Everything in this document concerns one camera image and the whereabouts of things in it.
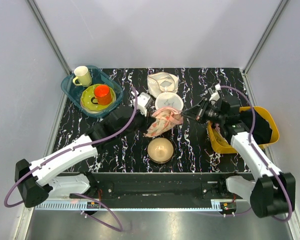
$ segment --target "yellow basket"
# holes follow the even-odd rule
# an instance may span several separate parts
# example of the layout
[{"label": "yellow basket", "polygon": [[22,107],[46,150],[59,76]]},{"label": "yellow basket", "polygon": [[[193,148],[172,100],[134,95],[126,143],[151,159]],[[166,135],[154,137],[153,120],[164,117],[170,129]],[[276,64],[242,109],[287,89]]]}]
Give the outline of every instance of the yellow basket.
[{"label": "yellow basket", "polygon": [[[260,144],[259,147],[261,149],[265,149],[271,144],[276,143],[279,140],[279,131],[275,124],[274,119],[272,118],[271,114],[263,107],[255,106],[253,107],[256,112],[260,114],[261,117],[263,117],[265,120],[268,121],[270,124],[270,128],[272,129],[272,135],[271,140],[267,144]],[[249,110],[249,106],[240,107],[240,112]],[[208,134],[211,142],[212,149],[219,154],[235,154],[237,151],[230,146],[223,138],[220,137],[220,135],[217,133],[215,129],[212,129],[211,122],[208,121]]]}]

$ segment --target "black marble table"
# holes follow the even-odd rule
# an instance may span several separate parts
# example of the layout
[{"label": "black marble table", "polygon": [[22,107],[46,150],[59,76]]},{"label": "black marble table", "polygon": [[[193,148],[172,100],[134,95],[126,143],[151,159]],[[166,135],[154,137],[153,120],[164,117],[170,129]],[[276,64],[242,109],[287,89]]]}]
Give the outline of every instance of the black marble table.
[{"label": "black marble table", "polygon": [[[132,104],[131,86],[139,92],[148,92],[147,75],[167,72],[179,77],[177,94],[184,101],[184,110],[199,102],[215,84],[232,86],[247,95],[245,84],[238,68],[126,68],[103,69],[119,83],[124,91],[121,104]],[[222,90],[223,94],[234,94]],[[241,104],[246,106],[240,97]],[[53,151],[57,151],[84,134],[100,119],[88,117],[69,99],[66,101],[59,124]],[[205,125],[185,119],[183,125],[163,134],[174,145],[172,160],[157,164],[149,159],[147,146],[152,138],[144,137],[137,131],[135,135],[121,138],[119,144],[107,146],[94,158],[84,160],[66,172],[120,172],[120,173],[209,173],[248,172],[249,169],[238,154],[218,154],[211,147]]]}]

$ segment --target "white bag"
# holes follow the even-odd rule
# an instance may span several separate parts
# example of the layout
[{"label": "white bag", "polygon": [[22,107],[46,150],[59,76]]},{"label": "white bag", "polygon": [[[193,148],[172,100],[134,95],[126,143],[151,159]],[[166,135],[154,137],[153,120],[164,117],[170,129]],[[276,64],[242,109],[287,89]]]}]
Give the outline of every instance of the white bag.
[{"label": "white bag", "polygon": [[179,78],[164,71],[147,76],[149,93],[155,98],[164,92],[177,93]]}]

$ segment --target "orange mug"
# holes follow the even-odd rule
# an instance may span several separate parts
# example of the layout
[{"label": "orange mug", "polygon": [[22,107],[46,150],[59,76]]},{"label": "orange mug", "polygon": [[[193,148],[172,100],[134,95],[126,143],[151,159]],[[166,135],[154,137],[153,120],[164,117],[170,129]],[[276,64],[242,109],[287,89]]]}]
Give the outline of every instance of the orange mug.
[{"label": "orange mug", "polygon": [[107,85],[102,84],[97,86],[93,93],[94,97],[91,99],[93,104],[108,105],[112,102],[111,91]]}]

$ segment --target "blue dish rack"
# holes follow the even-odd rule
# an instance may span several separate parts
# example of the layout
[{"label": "blue dish rack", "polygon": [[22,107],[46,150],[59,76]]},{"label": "blue dish rack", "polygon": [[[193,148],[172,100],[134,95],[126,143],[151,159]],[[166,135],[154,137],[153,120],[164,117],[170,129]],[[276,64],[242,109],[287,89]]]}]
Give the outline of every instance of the blue dish rack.
[{"label": "blue dish rack", "polygon": [[98,113],[89,113],[86,112],[80,104],[81,96],[86,87],[83,86],[76,86],[73,84],[72,80],[74,79],[75,75],[71,74],[67,76],[65,79],[62,80],[61,89],[67,95],[67,97],[76,105],[84,114],[89,117],[93,118],[102,118],[109,114],[112,110],[114,110],[122,101],[124,97],[124,91],[122,87],[117,84],[114,80],[112,80],[107,74],[101,71],[96,66],[86,66],[89,69],[89,73],[92,78],[92,85],[94,84],[106,84],[111,87],[116,95],[116,100],[106,109],[98,112]]}]

